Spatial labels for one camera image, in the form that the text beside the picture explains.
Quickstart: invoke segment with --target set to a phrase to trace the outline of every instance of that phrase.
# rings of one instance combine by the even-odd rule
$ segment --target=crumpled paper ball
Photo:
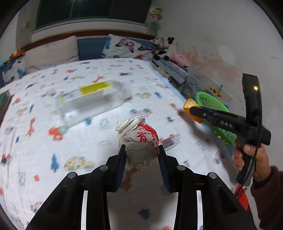
[[[127,155],[125,169],[133,167],[141,171],[148,168],[159,155],[159,139],[156,131],[145,123],[142,116],[132,116],[127,120],[117,122],[119,148],[126,145]]]

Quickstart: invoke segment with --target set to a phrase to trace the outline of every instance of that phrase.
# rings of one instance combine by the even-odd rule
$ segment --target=bed sheet
[[[132,100],[59,134],[63,122],[55,97],[112,79],[130,85]],[[149,62],[129,58],[73,62],[29,74],[1,90],[8,89],[14,97],[0,128],[0,202],[18,229],[26,228],[68,172],[88,173],[116,155],[116,122],[136,114],[145,117],[166,153],[180,164],[196,173],[214,171],[230,189],[236,187],[231,159],[219,151],[203,125],[184,114],[185,99]],[[198,206],[201,229],[200,193]],[[108,207],[113,230],[172,229],[177,194],[165,190],[156,160],[143,172],[124,173],[120,190],[108,193]]]

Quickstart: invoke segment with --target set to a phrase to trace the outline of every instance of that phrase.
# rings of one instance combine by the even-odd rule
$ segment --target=maroon sleeve
[[[253,181],[251,194],[256,201],[260,227],[265,229],[283,203],[283,172],[272,166],[266,180]]]

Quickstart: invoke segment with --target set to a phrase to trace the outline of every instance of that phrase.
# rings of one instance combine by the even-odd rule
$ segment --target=human hand
[[[235,149],[233,151],[234,154],[234,168],[236,170],[241,171],[244,166],[244,161],[242,159],[243,155],[238,148],[237,141],[234,142]],[[256,151],[256,147],[253,145],[245,144],[244,152],[249,156],[254,156]],[[256,154],[256,169],[253,174],[253,178],[256,182],[263,181],[266,179],[271,172],[271,168],[269,165],[268,156],[266,150],[263,145],[258,148],[258,152]]]

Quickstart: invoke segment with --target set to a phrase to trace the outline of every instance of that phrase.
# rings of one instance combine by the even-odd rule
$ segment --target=green basket
[[[205,92],[196,93],[196,103],[202,107],[229,112],[229,110],[218,99]],[[217,128],[209,122],[208,125],[227,148],[233,146],[236,134]]]

